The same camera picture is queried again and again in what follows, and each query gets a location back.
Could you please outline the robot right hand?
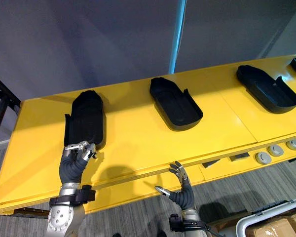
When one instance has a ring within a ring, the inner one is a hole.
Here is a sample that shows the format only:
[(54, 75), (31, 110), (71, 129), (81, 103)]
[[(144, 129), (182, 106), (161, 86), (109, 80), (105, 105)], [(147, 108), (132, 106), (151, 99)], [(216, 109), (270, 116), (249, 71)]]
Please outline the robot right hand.
[(155, 186), (154, 188), (160, 194), (166, 196), (169, 200), (176, 203), (182, 211), (195, 209), (194, 192), (185, 168), (178, 161), (175, 161), (169, 165), (169, 172), (175, 174), (175, 176), (178, 178), (181, 185), (181, 191), (173, 192), (161, 186)]

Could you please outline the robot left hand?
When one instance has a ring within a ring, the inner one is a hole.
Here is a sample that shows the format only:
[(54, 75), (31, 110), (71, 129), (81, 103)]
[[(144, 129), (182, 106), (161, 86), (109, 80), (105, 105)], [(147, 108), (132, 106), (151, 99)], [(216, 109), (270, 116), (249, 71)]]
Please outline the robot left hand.
[(59, 166), (61, 183), (81, 183), (82, 174), (91, 158), (96, 158), (96, 145), (82, 141), (64, 147)]

